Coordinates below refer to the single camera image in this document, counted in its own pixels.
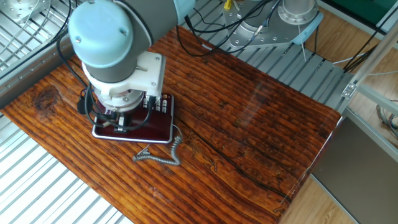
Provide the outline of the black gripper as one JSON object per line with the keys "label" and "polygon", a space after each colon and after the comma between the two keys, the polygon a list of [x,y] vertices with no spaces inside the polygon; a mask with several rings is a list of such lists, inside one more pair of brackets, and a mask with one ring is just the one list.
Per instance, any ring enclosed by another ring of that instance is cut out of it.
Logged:
{"label": "black gripper", "polygon": [[105,108],[102,110],[102,113],[103,113],[102,120],[118,122],[119,126],[117,128],[115,128],[116,133],[127,133],[128,132],[128,130],[126,129],[126,126],[128,126],[128,119],[132,114],[132,110],[124,111],[124,112],[117,112],[117,111],[112,111],[112,110]]}

